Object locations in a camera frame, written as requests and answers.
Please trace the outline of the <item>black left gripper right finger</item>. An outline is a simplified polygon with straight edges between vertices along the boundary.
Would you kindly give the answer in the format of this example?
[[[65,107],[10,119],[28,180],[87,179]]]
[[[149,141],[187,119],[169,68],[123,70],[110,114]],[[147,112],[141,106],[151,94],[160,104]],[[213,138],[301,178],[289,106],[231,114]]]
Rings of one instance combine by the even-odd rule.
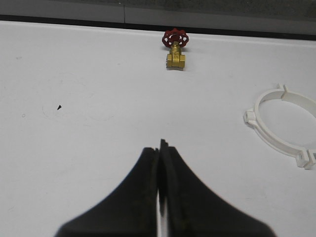
[[[212,192],[165,140],[160,142],[158,188],[170,237],[274,236],[268,225]]]

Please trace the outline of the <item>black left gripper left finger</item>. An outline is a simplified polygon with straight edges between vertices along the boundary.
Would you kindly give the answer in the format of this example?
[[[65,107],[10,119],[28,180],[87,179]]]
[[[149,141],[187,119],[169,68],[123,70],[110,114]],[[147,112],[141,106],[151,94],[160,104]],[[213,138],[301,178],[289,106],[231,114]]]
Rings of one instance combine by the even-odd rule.
[[[157,236],[158,150],[144,148],[120,185],[99,204],[65,223],[58,237]]]

